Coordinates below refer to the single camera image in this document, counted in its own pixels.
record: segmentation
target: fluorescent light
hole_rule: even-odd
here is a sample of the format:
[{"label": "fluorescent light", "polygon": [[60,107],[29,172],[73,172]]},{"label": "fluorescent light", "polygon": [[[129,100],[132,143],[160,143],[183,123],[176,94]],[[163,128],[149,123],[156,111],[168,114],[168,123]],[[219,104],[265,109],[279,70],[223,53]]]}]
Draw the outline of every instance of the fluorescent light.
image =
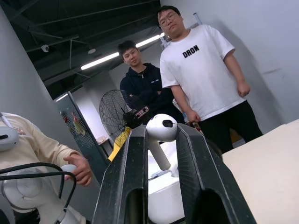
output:
[{"label": "fluorescent light", "polygon": [[83,65],[83,66],[81,67],[81,69],[82,69],[82,70],[88,69],[88,68],[93,67],[93,66],[95,66],[95,65],[97,65],[97,64],[100,64],[100,63],[103,63],[103,62],[105,62],[105,61],[108,61],[108,60],[110,60],[110,59],[112,59],[112,58],[115,58],[115,57],[117,57],[118,55],[120,55],[118,52],[117,52],[117,53],[114,53],[114,54],[111,54],[111,55],[108,55],[108,56],[106,56],[106,57],[104,57],[104,58],[101,58],[101,59],[99,59],[99,60],[96,60],[96,61],[91,62],[91,63],[86,64],[86,65]]},{"label": "fluorescent light", "polygon": [[64,94],[62,97],[58,98],[58,99],[56,100],[56,102],[58,102],[59,100],[62,100],[62,99],[65,98],[66,96],[67,96],[67,93]]},{"label": "fluorescent light", "polygon": [[160,38],[160,35],[154,36],[154,37],[152,37],[152,38],[149,38],[149,39],[147,39],[147,40],[145,40],[145,41],[142,41],[142,42],[136,44],[136,47],[139,48],[139,47],[141,47],[141,46],[143,46],[143,45],[145,45],[145,44],[148,44],[148,43],[150,43],[150,42],[153,42],[153,41],[155,41],[155,40],[157,40],[157,39],[159,39],[159,38]]},{"label": "fluorescent light", "polygon": [[[148,44],[148,43],[150,43],[150,42],[153,42],[153,41],[155,41],[155,40],[158,40],[160,37],[162,37],[162,36],[164,36],[164,35],[165,35],[164,33],[161,33],[160,35],[156,35],[156,36],[154,36],[154,37],[152,37],[152,38],[149,38],[149,39],[147,39],[147,40],[145,40],[145,41],[142,41],[142,42],[136,44],[136,47],[139,48],[139,47],[141,47],[141,46],[144,46],[144,45],[146,45],[146,44]],[[117,56],[119,56],[119,55],[120,55],[119,53],[114,53],[114,54],[108,55],[108,56],[106,56],[106,57],[104,57],[104,58],[101,58],[101,59],[99,59],[99,60],[96,60],[96,61],[91,62],[91,63],[86,64],[86,65],[83,65],[83,66],[81,67],[81,69],[82,69],[82,70],[88,69],[88,68],[93,67],[93,66],[95,66],[95,65],[97,65],[97,64],[100,64],[100,63],[103,63],[103,62],[105,62],[105,61],[108,61],[108,60],[110,60],[110,59],[112,59],[112,58],[115,58],[115,57],[117,57]]]}]

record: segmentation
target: camera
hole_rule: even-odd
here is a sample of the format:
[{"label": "camera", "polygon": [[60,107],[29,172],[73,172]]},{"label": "camera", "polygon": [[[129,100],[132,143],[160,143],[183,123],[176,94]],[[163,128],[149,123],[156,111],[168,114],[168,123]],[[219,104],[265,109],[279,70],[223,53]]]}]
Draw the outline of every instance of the camera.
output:
[{"label": "camera", "polygon": [[41,49],[43,50],[43,52],[48,53],[49,52],[49,46],[47,44],[43,45],[41,47]]}]

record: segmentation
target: security camera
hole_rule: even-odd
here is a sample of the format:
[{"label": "security camera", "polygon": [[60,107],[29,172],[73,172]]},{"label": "security camera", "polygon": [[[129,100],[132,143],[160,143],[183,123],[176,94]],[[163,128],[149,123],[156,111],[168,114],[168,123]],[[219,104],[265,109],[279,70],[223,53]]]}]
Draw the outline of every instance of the security camera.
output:
[{"label": "security camera", "polygon": [[41,47],[41,49],[43,50],[43,52],[48,53],[49,52],[49,46],[47,44],[43,45]]},{"label": "security camera", "polygon": [[161,170],[170,168],[170,163],[158,141],[171,142],[176,139],[178,124],[167,114],[154,116],[146,125],[149,134],[149,149]]}]

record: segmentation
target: black hoodie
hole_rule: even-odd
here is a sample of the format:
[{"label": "black hoodie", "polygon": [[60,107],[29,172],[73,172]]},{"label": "black hoodie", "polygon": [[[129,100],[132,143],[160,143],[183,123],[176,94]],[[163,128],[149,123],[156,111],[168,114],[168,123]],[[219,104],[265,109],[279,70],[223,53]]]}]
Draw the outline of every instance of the black hoodie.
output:
[{"label": "black hoodie", "polygon": [[150,63],[145,63],[146,69],[142,75],[132,68],[121,81],[120,89],[127,94],[137,96],[149,106],[153,115],[164,113],[172,116],[178,123],[184,123],[182,113],[173,105],[173,94],[170,88],[163,89],[160,69]]}]

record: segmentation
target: ceiling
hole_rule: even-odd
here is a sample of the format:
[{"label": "ceiling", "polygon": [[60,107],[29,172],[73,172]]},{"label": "ceiling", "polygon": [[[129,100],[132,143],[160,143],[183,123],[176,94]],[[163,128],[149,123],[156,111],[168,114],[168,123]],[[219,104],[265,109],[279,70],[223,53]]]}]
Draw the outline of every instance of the ceiling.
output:
[{"label": "ceiling", "polygon": [[[141,42],[161,33],[160,0],[0,0],[0,5],[52,98],[122,61],[84,71],[82,65],[116,52],[125,40]],[[48,53],[41,49],[45,44]],[[90,49],[95,53],[88,54]]]}]

